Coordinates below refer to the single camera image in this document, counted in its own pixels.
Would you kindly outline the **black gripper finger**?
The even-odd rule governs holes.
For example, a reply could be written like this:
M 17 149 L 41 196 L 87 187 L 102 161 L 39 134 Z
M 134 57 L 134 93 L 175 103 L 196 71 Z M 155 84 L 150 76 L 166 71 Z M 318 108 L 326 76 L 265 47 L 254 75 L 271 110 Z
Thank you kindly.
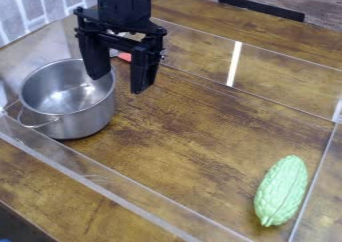
M 108 48 L 90 34 L 79 33 L 78 40 L 87 74 L 92 80 L 99 80 L 111 71 Z
M 160 54 L 144 46 L 138 46 L 131 57 L 131 92 L 140 94 L 155 82 Z

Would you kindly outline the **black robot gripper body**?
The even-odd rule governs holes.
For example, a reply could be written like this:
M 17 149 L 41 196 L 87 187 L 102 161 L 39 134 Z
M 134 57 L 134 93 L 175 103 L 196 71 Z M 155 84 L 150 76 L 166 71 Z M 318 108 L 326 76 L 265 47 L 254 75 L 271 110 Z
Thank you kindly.
M 142 33 L 150 50 L 159 53 L 163 49 L 164 28 L 151 22 L 152 0 L 98 0 L 96 9 L 78 7 L 76 38 L 83 55 L 106 55 L 107 48 L 128 50 L 135 42 L 120 42 L 115 35 L 107 33 Z

